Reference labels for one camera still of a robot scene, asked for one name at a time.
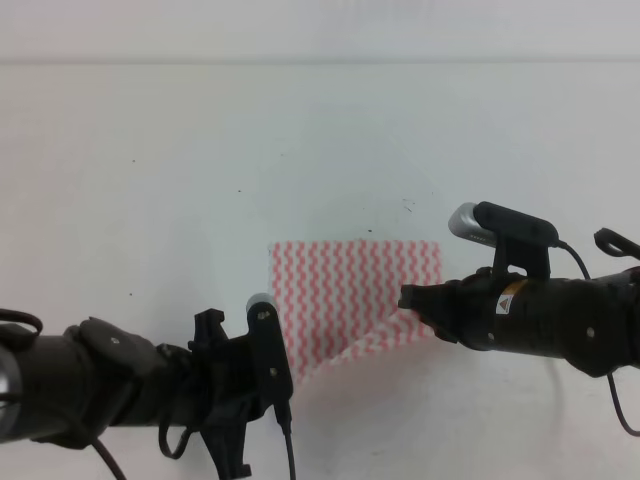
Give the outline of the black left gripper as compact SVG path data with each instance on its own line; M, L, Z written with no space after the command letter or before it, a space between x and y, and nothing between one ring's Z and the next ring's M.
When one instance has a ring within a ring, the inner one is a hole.
M200 312L194 320L189 350L203 392L188 430L201 432L220 480L245 479L252 475L244 462L244 446L259 391L260 340L255 335L228 338L225 314L217 309Z

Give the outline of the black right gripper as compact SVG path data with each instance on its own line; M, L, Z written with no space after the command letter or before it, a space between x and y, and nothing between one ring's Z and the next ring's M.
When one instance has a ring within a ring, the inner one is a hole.
M498 303L511 303L528 283L519 274L493 277L484 269L441 285L402 285L397 306L417 311L420 322L442 341L478 351L527 351L527 341L508 330L513 316Z

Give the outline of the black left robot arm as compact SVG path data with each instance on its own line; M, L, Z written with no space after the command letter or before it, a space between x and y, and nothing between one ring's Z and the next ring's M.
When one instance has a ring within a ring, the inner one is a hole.
M178 459L202 436L221 479L251 474L249 375L231 375L247 349L227 337L223 312L195 317L186 348L154 345L89 318L45 335L37 317L1 312L1 440L83 449L109 427L155 427L162 454Z

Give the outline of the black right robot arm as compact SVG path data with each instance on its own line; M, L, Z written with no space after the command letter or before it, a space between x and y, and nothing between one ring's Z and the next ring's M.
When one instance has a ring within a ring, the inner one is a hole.
M564 359L593 378L639 364L636 268L591 280L482 268L440 285L404 285L398 306L472 350Z

